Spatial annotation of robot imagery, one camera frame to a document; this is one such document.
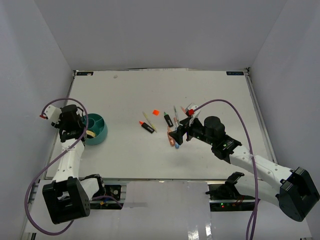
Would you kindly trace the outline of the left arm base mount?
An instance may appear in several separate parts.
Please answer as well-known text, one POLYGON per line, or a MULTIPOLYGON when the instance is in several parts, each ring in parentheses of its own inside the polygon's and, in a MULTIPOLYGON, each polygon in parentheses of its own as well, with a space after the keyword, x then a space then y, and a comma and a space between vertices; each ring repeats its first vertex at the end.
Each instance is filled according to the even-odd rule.
POLYGON ((104 197, 96 194, 90 202, 91 210, 121 210, 123 208, 127 187, 111 184, 104 186, 104 197))

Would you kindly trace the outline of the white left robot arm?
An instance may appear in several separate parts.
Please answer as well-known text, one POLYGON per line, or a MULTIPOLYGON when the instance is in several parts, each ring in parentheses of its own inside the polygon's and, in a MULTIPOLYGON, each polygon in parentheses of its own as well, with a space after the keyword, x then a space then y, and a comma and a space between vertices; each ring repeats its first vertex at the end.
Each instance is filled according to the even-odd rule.
POLYGON ((43 186, 42 195, 54 224, 89 216, 90 201, 105 196, 106 187, 99 174, 79 178, 80 163, 86 146, 91 120, 75 104, 65 107, 49 105, 44 116, 58 129, 61 157, 51 183, 43 186))

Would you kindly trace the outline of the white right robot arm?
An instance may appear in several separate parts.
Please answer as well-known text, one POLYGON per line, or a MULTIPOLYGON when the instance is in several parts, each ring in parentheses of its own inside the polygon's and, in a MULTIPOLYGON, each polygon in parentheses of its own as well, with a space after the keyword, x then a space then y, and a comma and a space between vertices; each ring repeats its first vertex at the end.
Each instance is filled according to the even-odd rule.
POLYGON ((302 167, 293 170, 251 154, 241 142, 226 134, 225 126, 216 116, 207 117, 203 123, 198 118, 187 117, 169 136, 179 145, 184 136, 187 141, 193 138, 202 141, 211 146, 218 159, 252 173, 252 178, 242 172, 235 172, 227 178, 225 192, 233 200, 242 195, 258 198, 278 206, 296 222, 302 222, 320 200, 307 170, 302 167))

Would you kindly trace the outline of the pink and white pen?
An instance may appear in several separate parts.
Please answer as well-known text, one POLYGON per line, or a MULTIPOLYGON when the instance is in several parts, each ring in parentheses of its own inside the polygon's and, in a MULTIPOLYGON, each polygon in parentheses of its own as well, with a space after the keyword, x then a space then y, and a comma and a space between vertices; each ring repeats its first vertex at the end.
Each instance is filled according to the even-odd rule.
POLYGON ((176 117, 174 117, 173 120, 174 120, 175 130, 177 130, 177 128, 179 127, 178 120, 176 117))

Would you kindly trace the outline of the clear tape roll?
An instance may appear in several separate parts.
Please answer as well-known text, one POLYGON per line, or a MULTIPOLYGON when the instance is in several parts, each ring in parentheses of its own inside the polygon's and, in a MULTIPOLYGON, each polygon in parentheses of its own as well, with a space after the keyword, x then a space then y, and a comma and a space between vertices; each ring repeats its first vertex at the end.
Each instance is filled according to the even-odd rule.
POLYGON ((86 135, 88 138, 95 138, 97 136, 93 131, 90 130, 86 131, 86 135))

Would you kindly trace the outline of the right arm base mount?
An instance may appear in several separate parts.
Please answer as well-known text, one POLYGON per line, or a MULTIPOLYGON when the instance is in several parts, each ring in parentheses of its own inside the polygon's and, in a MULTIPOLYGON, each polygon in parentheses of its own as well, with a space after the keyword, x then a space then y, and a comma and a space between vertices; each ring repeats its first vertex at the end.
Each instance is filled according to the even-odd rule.
POLYGON ((227 180, 208 184, 205 192, 209 197, 211 212, 245 212, 253 211, 255 199, 251 195, 242 195, 236 189, 239 180, 244 180, 244 173, 234 172, 227 180))

